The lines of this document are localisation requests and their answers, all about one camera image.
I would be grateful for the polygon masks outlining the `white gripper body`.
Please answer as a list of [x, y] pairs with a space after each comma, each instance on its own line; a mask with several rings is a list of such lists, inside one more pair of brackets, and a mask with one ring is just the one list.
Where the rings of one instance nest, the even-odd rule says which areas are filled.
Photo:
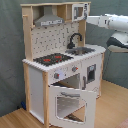
[[107, 20], [108, 18], [106, 16], [88, 16], [86, 22], [99, 27], [106, 27]]

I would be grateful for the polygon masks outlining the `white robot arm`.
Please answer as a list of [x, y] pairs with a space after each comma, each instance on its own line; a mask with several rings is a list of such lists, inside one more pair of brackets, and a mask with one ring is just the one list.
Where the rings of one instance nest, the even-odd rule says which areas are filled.
[[87, 22], [98, 27], [114, 30], [106, 44], [111, 52], [128, 53], [128, 16], [105, 14], [88, 16]]

